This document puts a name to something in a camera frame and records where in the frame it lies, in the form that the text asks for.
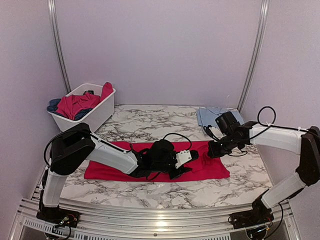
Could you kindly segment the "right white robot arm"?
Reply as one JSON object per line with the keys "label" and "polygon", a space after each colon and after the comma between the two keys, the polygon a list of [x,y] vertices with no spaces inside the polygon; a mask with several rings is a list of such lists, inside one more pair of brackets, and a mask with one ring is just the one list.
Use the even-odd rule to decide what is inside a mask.
{"label": "right white robot arm", "polygon": [[267,211],[283,200],[297,195],[320,180],[320,128],[263,123],[260,118],[240,123],[230,111],[215,120],[223,134],[210,141],[208,155],[221,158],[234,149],[255,146],[271,177],[273,186],[252,204],[247,219],[258,224]]}

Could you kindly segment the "red t-shirt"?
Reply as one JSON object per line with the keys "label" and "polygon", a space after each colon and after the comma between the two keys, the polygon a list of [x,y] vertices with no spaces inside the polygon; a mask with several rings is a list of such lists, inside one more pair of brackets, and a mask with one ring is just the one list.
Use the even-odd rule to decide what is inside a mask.
{"label": "red t-shirt", "polygon": [[184,173],[176,179],[170,179],[167,173],[161,173],[160,175],[152,173],[148,178],[135,178],[118,169],[94,161],[89,162],[84,173],[84,178],[86,180],[156,183],[194,182],[229,178],[230,172],[223,165],[221,159],[210,158],[208,156],[208,147],[207,141],[192,142],[191,149],[198,151],[199,158],[187,163],[185,166],[191,168],[191,171]]}

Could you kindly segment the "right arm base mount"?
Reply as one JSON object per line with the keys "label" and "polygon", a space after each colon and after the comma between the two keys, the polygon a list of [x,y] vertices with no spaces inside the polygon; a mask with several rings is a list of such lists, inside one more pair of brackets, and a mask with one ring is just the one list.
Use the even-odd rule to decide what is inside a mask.
{"label": "right arm base mount", "polygon": [[274,215],[272,212],[267,211],[266,213],[259,213],[254,210],[232,213],[228,218],[228,222],[234,229],[253,227],[256,225],[270,223],[273,220]]}

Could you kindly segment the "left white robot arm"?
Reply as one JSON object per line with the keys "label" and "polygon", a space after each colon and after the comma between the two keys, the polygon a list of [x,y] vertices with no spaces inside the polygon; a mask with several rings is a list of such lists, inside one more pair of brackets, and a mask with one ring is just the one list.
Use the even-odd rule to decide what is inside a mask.
{"label": "left white robot arm", "polygon": [[151,147],[136,151],[123,149],[91,132],[86,123],[79,123],[53,137],[43,152],[47,177],[42,186],[43,213],[53,223],[63,219],[59,207],[66,179],[84,160],[109,166],[133,178],[150,179],[152,173],[165,173],[174,180],[191,171],[185,164],[199,158],[196,150],[176,151],[174,145],[162,138]]}

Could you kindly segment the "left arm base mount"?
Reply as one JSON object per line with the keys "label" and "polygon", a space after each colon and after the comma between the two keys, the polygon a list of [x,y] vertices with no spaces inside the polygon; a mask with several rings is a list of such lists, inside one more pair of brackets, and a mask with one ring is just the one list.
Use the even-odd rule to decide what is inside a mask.
{"label": "left arm base mount", "polygon": [[76,228],[80,218],[80,213],[78,211],[59,207],[45,207],[38,210],[36,218],[53,223],[59,227],[70,226],[71,228]]}

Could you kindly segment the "light blue button shirt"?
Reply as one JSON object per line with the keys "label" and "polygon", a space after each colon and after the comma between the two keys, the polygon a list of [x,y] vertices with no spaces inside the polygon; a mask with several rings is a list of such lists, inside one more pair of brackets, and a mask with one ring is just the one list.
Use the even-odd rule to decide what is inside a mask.
{"label": "light blue button shirt", "polygon": [[212,126],[217,129],[218,124],[216,123],[216,118],[229,111],[240,124],[245,123],[237,109],[227,107],[200,107],[196,111],[198,125],[201,127]]}

